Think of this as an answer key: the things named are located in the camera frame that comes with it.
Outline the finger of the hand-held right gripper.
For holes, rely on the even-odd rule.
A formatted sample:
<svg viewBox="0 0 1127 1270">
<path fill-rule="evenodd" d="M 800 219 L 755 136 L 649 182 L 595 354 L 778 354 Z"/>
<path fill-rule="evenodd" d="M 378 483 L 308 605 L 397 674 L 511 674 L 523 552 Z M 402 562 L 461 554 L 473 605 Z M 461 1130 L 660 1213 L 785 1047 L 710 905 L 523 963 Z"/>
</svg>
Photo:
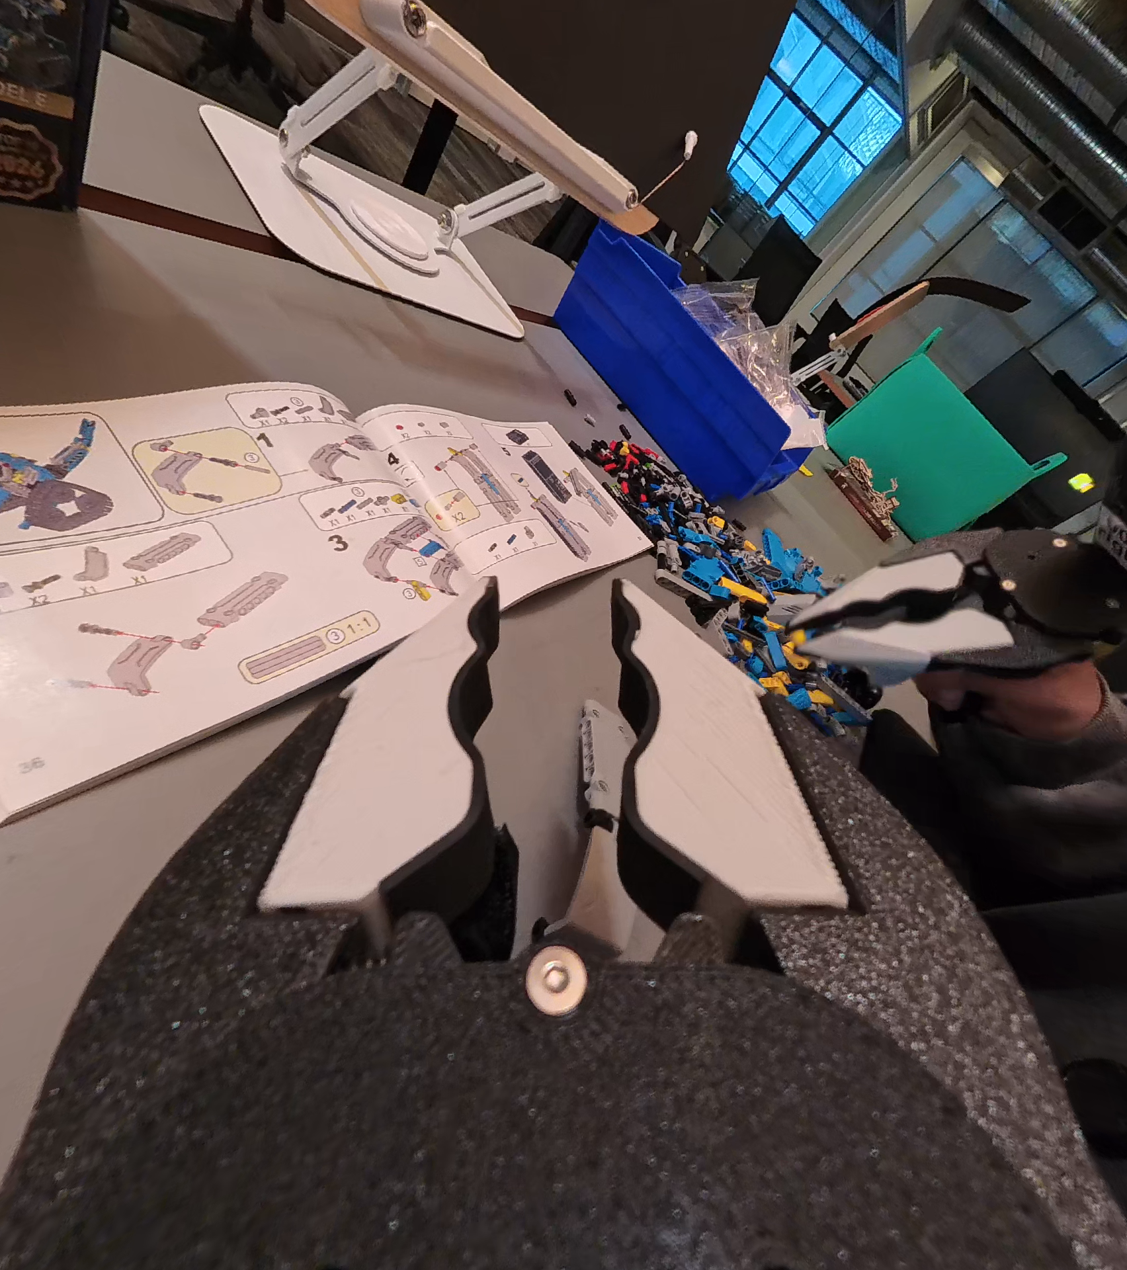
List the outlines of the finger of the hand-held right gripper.
<svg viewBox="0 0 1127 1270">
<path fill-rule="evenodd" d="M 883 562 L 804 607 L 789 630 L 827 630 L 885 617 L 925 624 L 951 608 L 967 573 L 969 565 L 955 552 Z"/>
<path fill-rule="evenodd" d="M 1007 624 L 977 607 L 955 607 L 928 620 L 800 613 L 794 630 L 804 635 L 802 657 L 867 671 L 880 686 L 904 683 L 941 657 L 1012 648 Z"/>
</svg>

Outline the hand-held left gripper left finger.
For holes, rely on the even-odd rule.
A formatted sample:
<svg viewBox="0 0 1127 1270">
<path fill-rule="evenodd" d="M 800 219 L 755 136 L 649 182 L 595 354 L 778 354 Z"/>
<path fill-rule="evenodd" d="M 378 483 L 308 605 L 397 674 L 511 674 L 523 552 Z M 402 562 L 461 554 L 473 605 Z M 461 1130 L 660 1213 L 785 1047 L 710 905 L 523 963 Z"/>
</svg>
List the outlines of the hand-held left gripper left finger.
<svg viewBox="0 0 1127 1270">
<path fill-rule="evenodd" d="M 498 645 L 498 583 L 484 580 L 341 692 L 259 912 L 353 916 L 373 955 L 402 916 L 431 912 L 461 958 L 509 958 L 520 851 L 492 823 L 476 748 Z"/>
</svg>

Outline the pile of small brick parts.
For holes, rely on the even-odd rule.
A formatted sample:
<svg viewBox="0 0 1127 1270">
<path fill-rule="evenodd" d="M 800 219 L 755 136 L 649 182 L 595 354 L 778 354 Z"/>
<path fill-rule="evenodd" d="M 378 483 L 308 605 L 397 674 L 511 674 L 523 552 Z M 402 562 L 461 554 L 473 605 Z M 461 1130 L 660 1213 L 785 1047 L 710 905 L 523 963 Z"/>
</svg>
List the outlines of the pile of small brick parts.
<svg viewBox="0 0 1127 1270">
<path fill-rule="evenodd" d="M 785 701 L 825 737 L 844 739 L 873 721 L 883 688 L 857 668 L 812 660 L 791 635 L 794 618 L 833 583 L 771 529 L 760 538 L 664 458 L 621 427 L 616 441 L 569 442 L 579 469 L 598 476 L 654 547 L 654 580 L 684 602 L 699 635 L 760 691 Z"/>
</svg>

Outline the grey desk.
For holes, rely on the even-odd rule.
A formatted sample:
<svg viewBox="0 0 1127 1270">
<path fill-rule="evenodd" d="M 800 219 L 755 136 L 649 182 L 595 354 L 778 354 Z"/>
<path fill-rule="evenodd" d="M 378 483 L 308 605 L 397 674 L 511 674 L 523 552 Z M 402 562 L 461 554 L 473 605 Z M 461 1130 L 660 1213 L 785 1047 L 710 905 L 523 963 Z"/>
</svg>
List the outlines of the grey desk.
<svg viewBox="0 0 1127 1270">
<path fill-rule="evenodd" d="M 452 322 L 275 255 L 200 121 L 201 97 L 103 56 L 79 214 L 0 204 L 0 405 L 315 383 L 350 411 L 431 401 L 547 419 L 582 446 L 625 423 L 667 454 L 546 317 L 564 262 L 500 232 L 473 255 L 523 310 L 523 342 Z M 675 618 L 651 559 L 546 593 L 503 618 L 478 733 L 491 801 L 522 855 L 520 935 L 573 894 L 574 718 L 616 707 L 610 580 Z M 215 739 L 0 829 L 0 1182 L 62 1030 L 116 932 L 184 839 L 329 695 L 311 691 Z"/>
</svg>

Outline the person's right hand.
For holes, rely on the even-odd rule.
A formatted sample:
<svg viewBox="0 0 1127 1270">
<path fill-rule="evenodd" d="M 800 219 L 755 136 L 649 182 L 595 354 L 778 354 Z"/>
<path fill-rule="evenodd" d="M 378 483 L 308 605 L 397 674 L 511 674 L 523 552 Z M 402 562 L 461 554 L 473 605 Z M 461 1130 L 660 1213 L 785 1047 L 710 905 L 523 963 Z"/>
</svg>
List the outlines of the person's right hand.
<svg viewBox="0 0 1127 1270">
<path fill-rule="evenodd" d="M 1089 660 L 1057 663 L 1034 677 L 941 668 L 925 671 L 913 683 L 932 707 L 957 713 L 974 698 L 987 724 L 1050 744 L 1080 739 L 1105 703 L 1105 680 Z"/>
</svg>

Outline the wooden cutout model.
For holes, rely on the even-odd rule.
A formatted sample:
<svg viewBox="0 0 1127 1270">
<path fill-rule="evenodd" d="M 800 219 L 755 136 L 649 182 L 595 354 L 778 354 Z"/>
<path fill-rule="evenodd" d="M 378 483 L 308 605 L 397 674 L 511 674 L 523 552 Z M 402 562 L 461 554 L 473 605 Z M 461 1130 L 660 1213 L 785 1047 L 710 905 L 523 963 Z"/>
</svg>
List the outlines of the wooden cutout model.
<svg viewBox="0 0 1127 1270">
<path fill-rule="evenodd" d="M 890 488 L 878 488 L 873 469 L 857 454 L 852 454 L 846 465 L 827 467 L 825 472 L 880 541 L 886 544 L 898 534 L 895 523 L 895 513 L 902 505 L 897 498 L 897 478 L 890 482 Z"/>
</svg>

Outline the teal plastic bin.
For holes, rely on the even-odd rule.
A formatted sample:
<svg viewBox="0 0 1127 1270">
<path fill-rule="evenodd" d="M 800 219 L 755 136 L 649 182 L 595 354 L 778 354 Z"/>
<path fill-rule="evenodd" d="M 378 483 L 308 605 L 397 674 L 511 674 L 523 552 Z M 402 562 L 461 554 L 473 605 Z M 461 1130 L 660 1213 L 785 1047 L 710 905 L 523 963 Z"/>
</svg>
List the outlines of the teal plastic bin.
<svg viewBox="0 0 1127 1270">
<path fill-rule="evenodd" d="M 1064 452 L 1027 461 L 928 358 L 940 334 L 932 330 L 825 435 L 837 458 L 857 458 L 897 483 L 897 525 L 916 544 L 964 529 L 1066 461 Z"/>
</svg>

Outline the black monitor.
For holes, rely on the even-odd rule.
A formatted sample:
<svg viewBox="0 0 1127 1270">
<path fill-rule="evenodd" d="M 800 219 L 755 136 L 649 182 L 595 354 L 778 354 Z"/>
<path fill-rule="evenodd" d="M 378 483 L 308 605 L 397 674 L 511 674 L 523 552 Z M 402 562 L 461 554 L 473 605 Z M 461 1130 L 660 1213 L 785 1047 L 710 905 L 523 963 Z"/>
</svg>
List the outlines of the black monitor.
<svg viewBox="0 0 1127 1270">
<path fill-rule="evenodd" d="M 1027 459 L 1096 452 L 1123 439 L 1123 427 L 1070 372 L 1046 370 L 1032 351 L 983 376 L 967 399 Z"/>
</svg>

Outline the small clear plastic bag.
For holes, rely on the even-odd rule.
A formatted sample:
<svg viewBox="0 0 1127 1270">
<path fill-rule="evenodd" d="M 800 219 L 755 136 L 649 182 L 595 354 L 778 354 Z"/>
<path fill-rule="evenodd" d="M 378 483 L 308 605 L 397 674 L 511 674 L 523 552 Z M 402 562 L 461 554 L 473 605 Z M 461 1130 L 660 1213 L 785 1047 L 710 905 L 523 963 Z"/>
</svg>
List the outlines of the small clear plastic bag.
<svg viewBox="0 0 1127 1270">
<path fill-rule="evenodd" d="M 794 386 L 794 327 L 758 315 L 758 280 L 684 283 L 673 291 L 713 345 L 789 429 L 784 447 L 822 447 L 825 415 Z"/>
</svg>

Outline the open instruction booklet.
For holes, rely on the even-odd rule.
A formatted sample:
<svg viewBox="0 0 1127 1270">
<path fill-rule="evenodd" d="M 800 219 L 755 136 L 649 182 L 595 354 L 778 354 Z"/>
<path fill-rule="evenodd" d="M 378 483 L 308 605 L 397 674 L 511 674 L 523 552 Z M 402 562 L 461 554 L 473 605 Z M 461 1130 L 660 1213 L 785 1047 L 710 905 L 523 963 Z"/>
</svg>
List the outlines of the open instruction booklet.
<svg viewBox="0 0 1127 1270">
<path fill-rule="evenodd" d="M 0 825 L 649 538 L 547 422 L 295 383 L 0 407 Z"/>
</svg>

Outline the blue plastic bin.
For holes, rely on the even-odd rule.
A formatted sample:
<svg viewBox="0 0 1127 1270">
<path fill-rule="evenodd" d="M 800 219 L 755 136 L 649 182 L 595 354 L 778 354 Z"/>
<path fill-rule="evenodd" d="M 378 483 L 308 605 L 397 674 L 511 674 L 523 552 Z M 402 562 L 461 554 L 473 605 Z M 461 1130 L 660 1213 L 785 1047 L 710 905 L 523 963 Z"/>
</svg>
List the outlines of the blue plastic bin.
<svg viewBox="0 0 1127 1270">
<path fill-rule="evenodd" d="M 681 265 L 600 222 L 556 322 L 667 459 L 711 500 L 749 498 L 797 473 L 807 447 L 682 309 Z"/>
</svg>

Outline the blue-lit paned window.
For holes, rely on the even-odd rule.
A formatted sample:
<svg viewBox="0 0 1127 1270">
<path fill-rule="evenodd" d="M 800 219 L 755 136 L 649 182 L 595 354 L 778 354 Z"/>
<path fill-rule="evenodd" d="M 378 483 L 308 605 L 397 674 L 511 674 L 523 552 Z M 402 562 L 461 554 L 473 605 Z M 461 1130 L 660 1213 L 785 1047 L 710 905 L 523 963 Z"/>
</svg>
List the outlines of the blue-lit paned window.
<svg viewBox="0 0 1127 1270">
<path fill-rule="evenodd" d="M 796 3 L 728 181 L 807 241 L 904 128 L 902 3 Z"/>
</svg>

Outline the white laptop stand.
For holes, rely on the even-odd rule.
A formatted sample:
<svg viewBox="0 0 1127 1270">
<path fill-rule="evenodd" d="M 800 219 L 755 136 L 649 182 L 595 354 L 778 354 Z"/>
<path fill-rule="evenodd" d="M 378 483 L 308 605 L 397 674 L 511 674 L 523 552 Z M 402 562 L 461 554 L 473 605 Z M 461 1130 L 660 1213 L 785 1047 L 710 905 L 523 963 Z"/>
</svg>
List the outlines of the white laptop stand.
<svg viewBox="0 0 1127 1270">
<path fill-rule="evenodd" d="M 428 3 L 509 87 L 694 245 L 794 3 Z"/>
<path fill-rule="evenodd" d="M 422 3 L 311 3 L 325 21 L 362 45 L 282 128 L 282 162 L 299 173 L 302 152 L 397 75 L 422 85 L 440 104 L 473 121 L 505 144 L 528 175 L 484 199 L 440 216 L 438 245 L 487 229 L 511 214 L 563 194 L 577 199 L 616 229 L 642 235 L 659 219 L 646 198 L 607 162 L 585 149 L 544 115 L 484 54 Z"/>
</svg>

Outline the dark blue toy box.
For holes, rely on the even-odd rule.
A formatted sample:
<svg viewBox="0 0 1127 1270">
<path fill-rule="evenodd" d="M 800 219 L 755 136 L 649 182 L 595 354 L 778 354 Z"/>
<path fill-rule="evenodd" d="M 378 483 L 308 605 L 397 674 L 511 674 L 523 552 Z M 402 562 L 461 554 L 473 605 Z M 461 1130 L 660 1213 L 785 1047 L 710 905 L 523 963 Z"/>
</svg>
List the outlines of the dark blue toy box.
<svg viewBox="0 0 1127 1270">
<path fill-rule="evenodd" d="M 111 3 L 0 3 L 0 202 L 74 211 Z"/>
</svg>

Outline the silver ventilation duct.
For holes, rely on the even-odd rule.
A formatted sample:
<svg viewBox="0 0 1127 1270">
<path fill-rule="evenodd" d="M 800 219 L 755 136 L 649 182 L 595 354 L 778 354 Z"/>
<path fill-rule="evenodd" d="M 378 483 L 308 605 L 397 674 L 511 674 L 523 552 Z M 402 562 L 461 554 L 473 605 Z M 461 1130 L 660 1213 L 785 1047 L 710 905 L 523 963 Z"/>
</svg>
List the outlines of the silver ventilation duct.
<svg viewBox="0 0 1127 1270">
<path fill-rule="evenodd" d="M 1127 238 L 1127 3 L 964 3 L 946 44 Z"/>
</svg>

